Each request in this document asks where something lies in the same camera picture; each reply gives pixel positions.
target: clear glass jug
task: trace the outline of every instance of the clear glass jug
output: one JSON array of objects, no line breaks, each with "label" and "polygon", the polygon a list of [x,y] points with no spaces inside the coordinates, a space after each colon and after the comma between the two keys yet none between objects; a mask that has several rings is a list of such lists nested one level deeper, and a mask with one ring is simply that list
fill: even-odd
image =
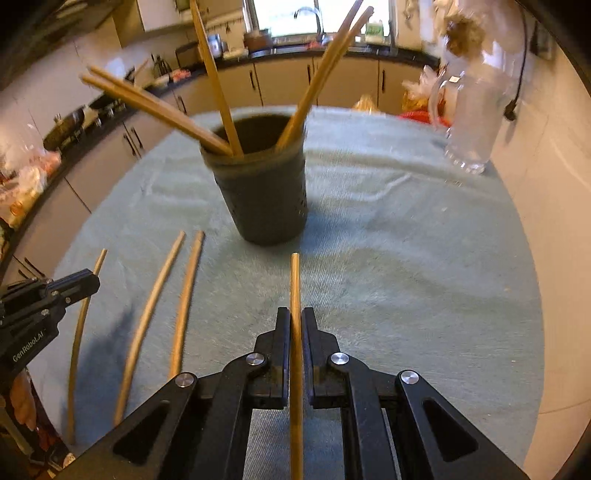
[{"label": "clear glass jug", "polygon": [[[451,85],[457,86],[456,113],[453,126],[446,129],[439,122],[437,103],[439,90]],[[494,80],[466,72],[456,76],[446,69],[437,78],[428,104],[431,124],[447,135],[445,156],[468,173],[482,173],[508,102],[504,89]]]}]

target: table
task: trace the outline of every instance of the table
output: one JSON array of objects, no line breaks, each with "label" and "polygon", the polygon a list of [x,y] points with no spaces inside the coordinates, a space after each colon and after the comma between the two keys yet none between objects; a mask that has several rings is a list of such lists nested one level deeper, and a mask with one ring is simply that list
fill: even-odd
[{"label": "table", "polygon": [[[267,108],[267,111],[284,110]],[[242,115],[251,110],[236,112]],[[213,126],[219,115],[196,117]],[[543,387],[540,295],[519,217],[493,168],[447,164],[430,127],[319,108],[307,121],[310,215],[300,238],[272,248],[238,235],[198,145],[172,133],[86,222],[56,277],[92,268],[108,248],[82,340],[76,388],[80,453],[112,427],[128,345],[180,229],[188,233],[152,319],[128,413],[167,379],[178,296],[194,232],[206,231],[184,370],[220,371],[289,305],[290,254],[301,252],[302,304],[344,352],[370,368],[420,372],[521,464]],[[30,365],[58,431],[78,307]],[[306,478],[343,478],[337,411],[305,412]],[[256,411],[245,479],[288,478],[288,411]]]}]

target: black countertop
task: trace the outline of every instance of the black countertop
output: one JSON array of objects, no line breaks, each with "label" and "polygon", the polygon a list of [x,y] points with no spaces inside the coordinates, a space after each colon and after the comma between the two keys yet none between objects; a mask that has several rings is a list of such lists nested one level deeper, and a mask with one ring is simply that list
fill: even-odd
[{"label": "black countertop", "polygon": [[[307,47],[279,47],[273,50],[264,50],[256,52],[246,57],[238,57],[235,59],[218,60],[216,62],[219,70],[225,70],[232,67],[236,67],[243,64],[259,63],[262,61],[273,61],[273,60],[288,60],[306,57],[320,57],[324,53],[321,49],[309,49]],[[392,48],[390,47],[360,47],[354,48],[353,51],[346,53],[347,57],[360,57],[365,59],[375,59],[380,61],[388,61],[392,63],[404,63],[411,66],[423,67],[429,65],[431,68],[436,69],[439,66],[439,59],[433,57],[427,53],[414,50],[406,50],[404,48]],[[191,68],[191,77],[181,80],[177,83],[169,84],[161,89],[152,92],[156,96],[163,96],[172,90],[179,88],[186,83],[190,83],[193,80],[199,78],[205,74],[205,68],[200,65],[195,65]],[[4,252],[0,261],[0,280],[4,277],[6,270],[12,256],[17,250],[18,244],[27,233],[28,227],[33,222],[37,213],[43,207],[45,201],[50,197],[52,192],[56,189],[57,185],[70,173],[72,168],[82,160],[93,148],[95,148],[105,137],[113,132],[120,124],[132,117],[137,110],[127,107],[125,110],[117,112],[113,118],[103,123],[100,128],[96,128],[91,133],[85,135],[85,137],[76,145],[69,148],[61,158],[61,166],[52,175],[51,179],[47,183],[46,189],[43,191],[37,201],[31,207],[31,210],[27,213],[26,217],[22,220],[18,229],[14,232],[11,240],[8,242],[8,247]]]}]

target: metal bolt head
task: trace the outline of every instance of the metal bolt head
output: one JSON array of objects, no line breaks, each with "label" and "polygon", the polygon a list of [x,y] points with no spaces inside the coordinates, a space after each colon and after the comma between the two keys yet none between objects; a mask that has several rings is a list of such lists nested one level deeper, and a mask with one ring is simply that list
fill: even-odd
[{"label": "metal bolt head", "polygon": [[349,362],[349,355],[343,352],[336,352],[330,356],[330,361],[335,365],[344,365]]},{"label": "metal bolt head", "polygon": [[400,374],[400,380],[408,385],[414,385],[418,382],[418,373],[412,370],[405,370]]},{"label": "metal bolt head", "polygon": [[260,365],[264,361],[265,361],[265,355],[263,355],[262,353],[253,352],[253,353],[249,353],[246,356],[246,363],[248,365],[252,365],[253,367]]},{"label": "metal bolt head", "polygon": [[185,388],[193,385],[195,381],[195,377],[188,373],[178,374],[174,379],[174,383],[177,384],[178,387]]}]

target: wooden chopstick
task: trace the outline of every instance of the wooden chopstick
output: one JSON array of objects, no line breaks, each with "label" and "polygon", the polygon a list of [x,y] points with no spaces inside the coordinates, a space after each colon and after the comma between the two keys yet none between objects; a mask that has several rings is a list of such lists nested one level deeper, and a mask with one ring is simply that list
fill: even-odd
[{"label": "wooden chopstick", "polygon": [[134,94],[142,97],[146,101],[157,105],[161,109],[166,110],[168,113],[170,113],[170,115],[173,118],[176,118],[179,121],[190,120],[189,117],[187,115],[185,115],[184,113],[182,113],[179,109],[177,109],[177,108],[173,107],[172,105],[170,105],[169,103],[159,99],[158,97],[156,97],[155,95],[153,95],[150,92],[147,92],[143,88],[139,88],[138,86],[135,86],[133,83],[131,83],[129,81],[127,81],[125,79],[120,79],[120,78],[116,77],[115,75],[110,74],[106,70],[100,69],[94,65],[88,65],[88,69],[92,73],[94,73],[95,75],[107,80],[108,82],[113,83],[114,85],[116,85],[118,87],[123,88],[123,90],[125,90],[129,93],[134,93]]},{"label": "wooden chopstick", "polygon": [[177,312],[177,326],[174,332],[173,351],[170,355],[170,370],[168,377],[176,377],[180,372],[183,363],[183,345],[185,331],[187,330],[187,319],[189,318],[189,307],[191,305],[191,296],[193,295],[193,286],[195,283],[195,275],[197,273],[197,266],[199,258],[201,257],[201,250],[203,246],[203,238],[205,232],[199,230],[195,235],[191,256],[187,264],[187,271],[185,273],[183,292],[178,304]]},{"label": "wooden chopstick", "polygon": [[207,70],[207,76],[211,80],[213,96],[216,98],[217,108],[220,110],[220,115],[222,116],[222,123],[224,129],[226,130],[226,135],[228,136],[228,140],[230,142],[230,146],[232,147],[232,152],[234,153],[234,155],[237,157],[241,157],[244,155],[244,153],[240,145],[240,140],[238,139],[238,132],[236,132],[236,126],[234,125],[234,121],[232,120],[230,107],[228,107],[228,103],[226,102],[226,98],[223,94],[222,84],[220,82],[219,75],[217,74],[216,62],[213,59],[211,50],[209,50],[209,45],[207,43],[207,34],[205,33],[205,26],[203,25],[201,14],[199,13],[199,9],[197,8],[197,2],[196,0],[190,0],[189,4],[191,6],[191,15],[193,16],[193,25],[195,26],[195,33],[197,34],[197,40],[199,42],[199,51],[201,53],[201,58],[203,59],[203,62],[205,64],[205,69]]},{"label": "wooden chopstick", "polygon": [[308,85],[308,88],[306,89],[304,96],[298,103],[297,110],[291,116],[289,123],[287,124],[287,126],[283,130],[283,133],[279,137],[277,145],[275,146],[276,150],[282,150],[283,148],[285,148],[290,142],[293,141],[294,137],[300,131],[302,125],[304,124],[304,121],[306,120],[308,112],[312,107],[312,103],[314,102],[315,98],[318,96],[320,90],[324,86],[326,78],[330,73],[330,66],[333,64],[333,59],[336,58],[336,56],[338,55],[342,42],[345,40],[345,37],[349,32],[349,27],[351,26],[351,23],[353,22],[353,19],[359,11],[359,8],[361,7],[362,3],[363,0],[355,0],[355,3],[353,4],[351,9],[349,10],[349,13],[343,20],[343,23],[341,24],[339,31],[335,35],[333,41],[330,43],[326,51],[324,52],[324,55],[322,55],[322,61],[320,62],[318,72],[316,72],[312,77],[312,81]]},{"label": "wooden chopstick", "polygon": [[300,256],[291,254],[290,452],[291,480],[304,479],[304,352],[301,343]]},{"label": "wooden chopstick", "polygon": [[[96,259],[94,274],[98,275],[100,269],[103,266],[105,257],[107,254],[106,248],[104,248]],[[76,374],[78,372],[78,357],[80,354],[80,343],[82,342],[82,332],[84,330],[84,323],[86,321],[86,315],[88,314],[88,307],[90,305],[90,298],[86,297],[82,300],[82,307],[78,314],[78,323],[76,324],[76,333],[74,334],[74,343],[72,344],[72,358],[70,360],[70,378],[68,379],[68,418],[66,435],[70,445],[76,444],[76,417],[74,414],[74,390],[76,389]]]},{"label": "wooden chopstick", "polygon": [[351,28],[351,30],[349,30],[349,32],[347,33],[345,39],[343,40],[343,43],[341,45],[341,48],[339,50],[338,55],[332,61],[332,64],[331,64],[330,69],[329,69],[329,72],[328,72],[328,75],[326,76],[326,79],[324,80],[325,82],[328,79],[328,77],[331,74],[331,72],[335,69],[335,67],[338,64],[339,60],[341,58],[343,58],[343,56],[345,55],[345,53],[347,53],[347,51],[349,49],[349,46],[351,45],[351,42],[353,41],[353,39],[355,38],[355,36],[356,35],[359,35],[359,33],[361,32],[361,29],[369,21],[370,17],[373,14],[374,14],[374,8],[373,7],[367,7],[367,9],[365,9],[365,12],[363,12],[363,14],[361,15],[361,17],[359,17],[359,19],[355,22],[355,25],[353,26],[353,28]]},{"label": "wooden chopstick", "polygon": [[110,96],[119,98],[132,107],[142,110],[163,121],[167,125],[176,128],[188,136],[200,141],[210,150],[213,150],[214,152],[221,155],[232,155],[232,149],[230,148],[228,142],[222,140],[209,130],[198,126],[189,117],[184,116],[183,118],[182,116],[177,116],[176,114],[172,115],[166,108],[161,107],[159,103],[146,100],[146,98],[135,92],[130,92],[103,79],[93,77],[88,74],[83,74],[80,78],[87,85],[97,87]]},{"label": "wooden chopstick", "polygon": [[170,273],[170,269],[173,266],[174,260],[177,258],[178,251],[183,244],[184,237],[185,232],[181,231],[178,234],[177,239],[174,241],[173,246],[168,253],[168,257],[160,269],[160,273],[158,274],[156,282],[154,283],[152,291],[150,292],[150,296],[148,297],[148,301],[144,307],[144,312],[139,318],[138,329],[135,331],[134,338],[131,342],[131,346],[129,347],[129,353],[127,354],[127,359],[125,361],[123,380],[121,381],[121,390],[119,392],[119,398],[117,398],[117,405],[115,407],[115,426],[121,423],[121,420],[123,420],[123,416],[125,415],[129,391],[131,390],[131,381],[133,380],[135,366],[138,362],[139,350],[141,349],[145,334],[148,331],[148,325],[150,324],[150,319],[154,313],[156,302],[158,301],[160,292],[162,292],[162,287],[168,278],[168,274]]}]

